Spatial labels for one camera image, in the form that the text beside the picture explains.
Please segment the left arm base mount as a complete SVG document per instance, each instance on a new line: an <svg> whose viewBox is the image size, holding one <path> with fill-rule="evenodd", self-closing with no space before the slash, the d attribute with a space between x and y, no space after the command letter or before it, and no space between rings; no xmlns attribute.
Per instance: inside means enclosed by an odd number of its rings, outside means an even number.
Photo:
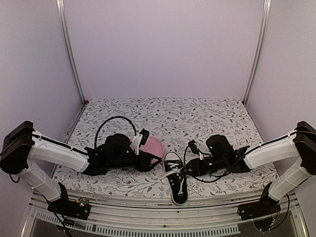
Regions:
<svg viewBox="0 0 316 237"><path fill-rule="evenodd" d="M60 198L56 201L49 201L47 209L50 212L62 216L87 220L90 214L91 205L89 204L89 200L85 198L79 198L77 200Z"/></svg>

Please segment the black white canvas sneaker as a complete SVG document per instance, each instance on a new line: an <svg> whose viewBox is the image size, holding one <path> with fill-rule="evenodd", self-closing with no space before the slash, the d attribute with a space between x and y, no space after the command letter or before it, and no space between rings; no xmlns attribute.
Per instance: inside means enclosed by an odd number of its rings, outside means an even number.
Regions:
<svg viewBox="0 0 316 237"><path fill-rule="evenodd" d="M154 177L153 180L167 178L173 203L184 205L188 200L188 190L186 175L182 173L184 164L181 158L175 152L168 152L161 162L164 173Z"/></svg>

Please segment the right aluminium frame post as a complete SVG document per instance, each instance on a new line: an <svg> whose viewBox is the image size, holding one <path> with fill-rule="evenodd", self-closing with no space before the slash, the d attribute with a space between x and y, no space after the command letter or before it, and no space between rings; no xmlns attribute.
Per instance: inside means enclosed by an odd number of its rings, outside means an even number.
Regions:
<svg viewBox="0 0 316 237"><path fill-rule="evenodd" d="M272 3L271 0L264 0L256 50L255 50L253 63L252 63L251 70L250 70L249 79L248 79L245 93L244 93L243 100L242 100L242 103L245 107L247 107L247 105L249 104L251 92L252 92L253 86L255 84L255 79L256 79L258 68L259 68L261 54L263 51L264 42L265 42L265 38L266 38L266 32L267 32L267 28L268 28L268 24L269 24L271 3Z"/></svg>

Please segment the left aluminium frame post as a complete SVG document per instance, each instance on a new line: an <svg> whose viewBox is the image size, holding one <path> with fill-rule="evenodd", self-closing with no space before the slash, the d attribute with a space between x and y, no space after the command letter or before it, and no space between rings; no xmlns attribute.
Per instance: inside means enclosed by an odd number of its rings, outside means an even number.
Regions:
<svg viewBox="0 0 316 237"><path fill-rule="evenodd" d="M80 103L84 106L86 104L86 99L84 96L81 82L79 80L79 74L78 74L78 70L77 70L77 66L76 66L76 62L75 62L75 57L73 54L70 34L69 34L69 30L68 30L68 25L67 25L67 18L66 18L64 1L57 0L56 7L57 7L57 14L58 14L58 18L59 18L62 38L63 38L63 42L65 45L66 56L67 56L67 59L69 62L70 71L71 71L72 78L74 81L75 89L76 89L76 92L78 94Z"/></svg>

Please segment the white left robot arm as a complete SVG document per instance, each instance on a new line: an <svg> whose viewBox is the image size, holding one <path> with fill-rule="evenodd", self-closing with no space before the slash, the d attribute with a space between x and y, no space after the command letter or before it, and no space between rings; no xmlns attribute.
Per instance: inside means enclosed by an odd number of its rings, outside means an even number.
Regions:
<svg viewBox="0 0 316 237"><path fill-rule="evenodd" d="M34 130L32 122L24 121L5 136L0 168L9 175L24 179L32 189L54 202L62 214L70 214L74 207L72 201L68 200L66 189L51 180L34 162L36 159L65 166L88 176L104 175L113 168L131 167L139 172L148 172L162 160L161 156L141 150L148 138L149 132L144 129L133 139L117 133L108 136L96 148L80 150L43 136Z"/></svg>

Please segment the aluminium frame post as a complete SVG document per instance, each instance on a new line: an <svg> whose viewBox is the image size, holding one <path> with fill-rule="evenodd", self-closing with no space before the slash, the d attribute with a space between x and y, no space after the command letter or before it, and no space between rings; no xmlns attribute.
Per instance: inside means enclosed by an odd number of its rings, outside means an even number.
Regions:
<svg viewBox="0 0 316 237"><path fill-rule="evenodd" d="M57 7L57 14L58 14L58 18L59 18L62 38L63 38L63 42L65 45L66 56L67 56L67 59L69 62L70 71L71 71L72 78L74 81L75 89L76 89L76 92L78 94L80 103L84 106L86 104L86 99L84 96L81 82L79 80L79 74L78 74L78 70L77 70L77 66L76 66L76 62L75 62L75 57L73 54L70 34L69 34L69 30L68 30L68 25L67 25L67 18L66 18L64 1L57 0L56 7Z"/></svg>
<svg viewBox="0 0 316 237"><path fill-rule="evenodd" d="M263 51L264 42L265 42L265 38L266 38L266 32L267 32L267 28L268 28L268 24L269 24L271 3L272 3L271 0L264 0L256 50L255 50L253 63L252 63L251 70L250 70L249 79L248 79L245 93L244 93L243 100L242 100L242 103L245 107L247 107L247 105L249 104L251 92L252 92L253 86L255 84L255 79L256 79L258 68L259 68L261 54Z"/></svg>

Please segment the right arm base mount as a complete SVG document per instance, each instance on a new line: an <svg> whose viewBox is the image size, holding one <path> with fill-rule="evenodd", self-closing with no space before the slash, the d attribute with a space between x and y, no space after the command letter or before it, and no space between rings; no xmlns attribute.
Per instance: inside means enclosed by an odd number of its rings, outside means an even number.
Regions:
<svg viewBox="0 0 316 237"><path fill-rule="evenodd" d="M256 202L250 202L241 204L237 208L237 214L242 220L249 220L258 218L270 214L274 214L281 211L281 207L278 202L259 200Z"/></svg>

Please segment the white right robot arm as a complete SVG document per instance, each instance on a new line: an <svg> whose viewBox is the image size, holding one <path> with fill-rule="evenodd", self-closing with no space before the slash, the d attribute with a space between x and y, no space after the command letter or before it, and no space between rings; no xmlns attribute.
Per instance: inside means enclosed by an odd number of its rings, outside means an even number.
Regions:
<svg viewBox="0 0 316 237"><path fill-rule="evenodd" d="M184 174L198 177L223 169L227 173L247 173L266 164L296 160L264 188L255 205L259 215L266 215L275 203L316 173L316 130L305 121L298 122L289 133L253 148L234 150L228 139L218 134L208 138L206 145L211 156L190 160L184 164Z"/></svg>

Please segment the aluminium front rail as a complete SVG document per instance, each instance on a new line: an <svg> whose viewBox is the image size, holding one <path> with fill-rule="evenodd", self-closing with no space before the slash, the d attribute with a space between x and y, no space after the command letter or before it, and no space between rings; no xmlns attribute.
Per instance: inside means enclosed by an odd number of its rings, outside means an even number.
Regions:
<svg viewBox="0 0 316 237"><path fill-rule="evenodd" d="M280 201L276 229L272 215L242 220L239 205L257 201L259 191L213 197L191 197L182 206L170 198L119 197L69 191L69 198L86 198L87 220L71 218L65 231L61 217L47 209L34 192L22 227L23 237L309 237L307 223L294 193Z"/></svg>

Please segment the pink plastic plate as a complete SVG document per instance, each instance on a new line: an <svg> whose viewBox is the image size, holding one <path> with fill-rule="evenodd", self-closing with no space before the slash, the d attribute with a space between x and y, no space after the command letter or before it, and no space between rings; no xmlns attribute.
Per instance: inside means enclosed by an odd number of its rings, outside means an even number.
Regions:
<svg viewBox="0 0 316 237"><path fill-rule="evenodd" d="M142 145L140 150L160 157L162 157L164 153L161 141L152 136L148 137L145 145Z"/></svg>

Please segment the floral patterned table mat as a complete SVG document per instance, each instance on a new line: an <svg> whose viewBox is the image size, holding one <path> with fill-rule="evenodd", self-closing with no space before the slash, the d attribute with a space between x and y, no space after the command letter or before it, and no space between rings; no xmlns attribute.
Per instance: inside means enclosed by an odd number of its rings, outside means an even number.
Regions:
<svg viewBox="0 0 316 237"><path fill-rule="evenodd" d="M226 136L234 149L262 143L257 128L242 102L237 99L147 98L91 100L84 109L69 144L77 148L101 144L115 133L128 137L141 129L161 141L164 152L181 158L194 157L187 143L195 140L208 152L206 140L215 134ZM161 164L140 173L134 169L113 169L102 176L86 176L57 166L53 179L68 190L136 198L171 198Z"/></svg>

